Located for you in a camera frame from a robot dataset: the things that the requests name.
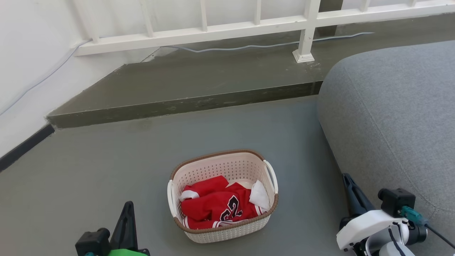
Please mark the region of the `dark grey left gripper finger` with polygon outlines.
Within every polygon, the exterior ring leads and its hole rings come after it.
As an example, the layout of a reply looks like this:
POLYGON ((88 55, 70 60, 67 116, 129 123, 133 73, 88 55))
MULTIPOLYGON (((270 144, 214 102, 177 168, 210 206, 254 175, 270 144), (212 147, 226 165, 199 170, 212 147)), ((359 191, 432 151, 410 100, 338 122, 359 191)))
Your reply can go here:
POLYGON ((129 205, 123 206, 119 220, 112 234, 110 245, 113 250, 129 248, 129 205))
POLYGON ((124 206, 125 210, 125 233, 124 233, 124 248, 130 251, 138 251, 138 238, 135 225, 134 204, 128 201, 124 206))

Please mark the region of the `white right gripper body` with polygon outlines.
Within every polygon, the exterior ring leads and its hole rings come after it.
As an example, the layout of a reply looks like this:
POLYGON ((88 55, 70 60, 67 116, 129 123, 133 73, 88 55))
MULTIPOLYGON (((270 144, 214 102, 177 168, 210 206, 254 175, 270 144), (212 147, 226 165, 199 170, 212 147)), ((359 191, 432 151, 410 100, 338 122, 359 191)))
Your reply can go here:
POLYGON ((357 243, 366 240, 366 251, 380 251, 392 242, 389 229, 398 244, 410 245, 408 220, 394 218, 382 210, 368 211, 349 221, 336 235, 341 251, 353 250, 357 243))

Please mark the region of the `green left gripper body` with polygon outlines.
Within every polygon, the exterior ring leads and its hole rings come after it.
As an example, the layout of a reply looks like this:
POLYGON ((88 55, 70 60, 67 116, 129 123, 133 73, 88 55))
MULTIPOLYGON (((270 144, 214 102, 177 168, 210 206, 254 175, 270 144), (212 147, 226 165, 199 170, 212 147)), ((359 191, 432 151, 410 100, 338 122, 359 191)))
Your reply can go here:
POLYGON ((148 249, 130 250, 115 249, 111 250, 107 256, 150 256, 148 249))

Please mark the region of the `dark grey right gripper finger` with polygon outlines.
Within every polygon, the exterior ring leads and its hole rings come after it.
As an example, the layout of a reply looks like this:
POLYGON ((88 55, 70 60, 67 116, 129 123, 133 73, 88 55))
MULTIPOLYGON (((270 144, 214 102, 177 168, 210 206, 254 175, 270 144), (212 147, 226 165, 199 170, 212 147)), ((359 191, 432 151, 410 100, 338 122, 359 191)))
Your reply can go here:
POLYGON ((375 210, 373 204, 363 193, 357 183, 352 179, 350 174, 343 173, 342 179, 346 190, 350 218, 356 218, 368 211, 375 210))

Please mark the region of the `cream plastic laundry basket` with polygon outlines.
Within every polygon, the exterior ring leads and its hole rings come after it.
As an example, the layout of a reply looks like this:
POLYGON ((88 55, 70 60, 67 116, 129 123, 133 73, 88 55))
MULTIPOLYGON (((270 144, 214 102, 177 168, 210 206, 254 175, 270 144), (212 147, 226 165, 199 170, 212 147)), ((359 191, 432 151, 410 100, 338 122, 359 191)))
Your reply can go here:
POLYGON ((234 239, 262 229, 278 204, 278 182, 273 167, 260 154, 251 150, 234 150, 201 156, 180 164, 167 185, 168 204, 175 223, 196 243, 234 239), (270 210, 261 216, 233 225, 194 230, 184 226, 179 197, 186 185, 223 176, 229 182, 260 180, 268 194, 270 210))

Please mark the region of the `red basketball jersey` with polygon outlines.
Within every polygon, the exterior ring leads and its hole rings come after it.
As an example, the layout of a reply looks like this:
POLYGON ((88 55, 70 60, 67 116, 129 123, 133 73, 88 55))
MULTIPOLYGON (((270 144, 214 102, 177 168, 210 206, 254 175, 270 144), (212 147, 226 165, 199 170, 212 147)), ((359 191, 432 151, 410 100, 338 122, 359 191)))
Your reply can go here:
POLYGON ((217 176, 186 185, 179 197, 184 226, 194 230, 211 229, 261 216, 249 203, 253 184, 229 182, 217 176))

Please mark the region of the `grey fabric sofa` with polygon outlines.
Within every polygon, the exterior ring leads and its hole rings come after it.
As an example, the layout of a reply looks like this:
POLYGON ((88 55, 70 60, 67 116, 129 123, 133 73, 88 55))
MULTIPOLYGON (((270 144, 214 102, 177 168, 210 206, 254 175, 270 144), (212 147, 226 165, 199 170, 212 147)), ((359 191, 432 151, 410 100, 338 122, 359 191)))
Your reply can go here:
POLYGON ((336 162, 375 207, 404 188, 455 242, 455 41, 380 49, 329 71, 317 113, 336 162))

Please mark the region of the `white cloth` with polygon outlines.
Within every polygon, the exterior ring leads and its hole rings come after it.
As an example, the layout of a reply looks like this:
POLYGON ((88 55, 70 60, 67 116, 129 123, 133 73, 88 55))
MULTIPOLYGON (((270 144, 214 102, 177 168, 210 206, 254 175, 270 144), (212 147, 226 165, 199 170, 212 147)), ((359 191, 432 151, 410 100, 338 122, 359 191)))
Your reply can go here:
POLYGON ((258 215, 270 210, 268 194, 260 180, 257 180, 252 185, 249 203, 252 203, 255 206, 258 215))

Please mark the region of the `black baseboard strip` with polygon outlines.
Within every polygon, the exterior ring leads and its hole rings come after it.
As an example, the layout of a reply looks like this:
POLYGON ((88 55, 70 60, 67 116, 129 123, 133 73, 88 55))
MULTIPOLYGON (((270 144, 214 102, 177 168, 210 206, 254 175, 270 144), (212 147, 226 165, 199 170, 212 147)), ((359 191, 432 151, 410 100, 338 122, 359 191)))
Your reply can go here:
POLYGON ((33 147, 37 146, 41 141, 51 136, 55 132, 51 124, 47 124, 31 137, 16 146, 10 152, 0 158, 0 173, 6 170, 10 165, 15 163, 19 158, 29 152, 33 147))

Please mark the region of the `white railing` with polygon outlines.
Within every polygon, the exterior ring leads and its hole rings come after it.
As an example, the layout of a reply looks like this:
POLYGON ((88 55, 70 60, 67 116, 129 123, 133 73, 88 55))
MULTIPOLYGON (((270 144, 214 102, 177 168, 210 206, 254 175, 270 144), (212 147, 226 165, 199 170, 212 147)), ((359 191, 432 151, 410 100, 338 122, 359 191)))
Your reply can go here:
POLYGON ((252 22, 210 26, 207 23, 206 0, 199 0, 200 27, 154 31, 145 0, 139 0, 139 2, 146 26, 145 34, 101 38, 86 0, 74 0, 77 13, 89 36, 89 42, 79 46, 75 51, 75 55, 83 56, 154 47, 170 47, 188 43, 300 31, 299 47, 294 50, 293 55, 297 63, 308 63, 314 61, 311 47, 316 28, 455 13, 455 0, 408 0, 403 4, 376 7, 370 6, 370 0, 362 0, 357 9, 328 12, 319 12, 321 0, 306 0, 302 16, 263 20, 261 19, 261 0, 256 0, 255 18, 252 22))

